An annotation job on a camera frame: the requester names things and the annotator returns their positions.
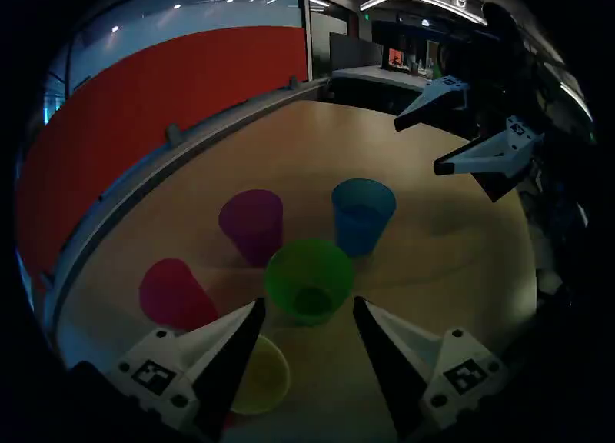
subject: table surface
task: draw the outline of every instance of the table surface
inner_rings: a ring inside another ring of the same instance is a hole
[[[394,117],[295,102],[196,157],[108,234],[71,288],[58,325],[67,364],[101,370],[155,326],[138,286],[163,258],[181,258],[224,314],[264,294],[218,228],[235,193],[268,188],[284,202],[285,240],[333,237],[331,190],[347,178],[391,187],[397,211],[354,294],[436,334],[463,326],[502,349],[535,311],[534,257],[515,191],[492,203],[469,175],[437,177],[433,160],[466,143],[426,125],[396,132]],[[263,328],[291,367],[288,396],[237,423],[225,441],[395,441],[394,427],[352,317],[349,298],[325,325],[298,327],[268,304]]]
[[[384,70],[379,65],[361,66],[358,68],[343,68],[331,73],[334,78],[353,78],[365,81],[380,82],[382,84],[422,92],[428,79],[408,73]]]

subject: ceiling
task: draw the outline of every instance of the ceiling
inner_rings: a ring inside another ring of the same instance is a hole
[[[455,0],[438,1],[445,2],[455,7]],[[560,57],[560,54],[548,40],[544,29],[540,27],[536,18],[532,15],[530,10],[521,0],[467,0],[464,10],[471,14],[475,14],[482,17],[481,7],[485,2],[494,2],[509,11],[509,13],[517,22],[517,25],[520,27],[523,36],[532,46],[532,49],[542,54],[542,56],[545,56],[546,58],[550,59],[553,63],[557,64],[563,62],[562,58]],[[408,13],[417,13],[419,15],[426,11],[425,4],[423,2],[417,2],[413,0],[391,0],[378,5],[378,8],[392,8],[395,10],[406,11]],[[462,22],[466,21],[462,17],[450,13],[442,8],[430,6],[427,9],[431,12],[439,11],[439,13],[436,13],[435,15],[453,18]]]

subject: screw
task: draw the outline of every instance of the screw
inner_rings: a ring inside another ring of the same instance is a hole
[[[441,408],[447,402],[448,402],[448,398],[446,397],[446,395],[442,395],[442,394],[434,395],[433,398],[431,399],[431,405],[434,408]]]
[[[171,398],[171,403],[178,408],[185,408],[188,404],[188,399],[184,395],[176,395]]]

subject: pink cup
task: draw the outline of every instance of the pink cup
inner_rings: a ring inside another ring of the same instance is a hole
[[[220,210],[218,224],[254,267],[264,267],[282,246],[282,200],[268,190],[247,190]]]

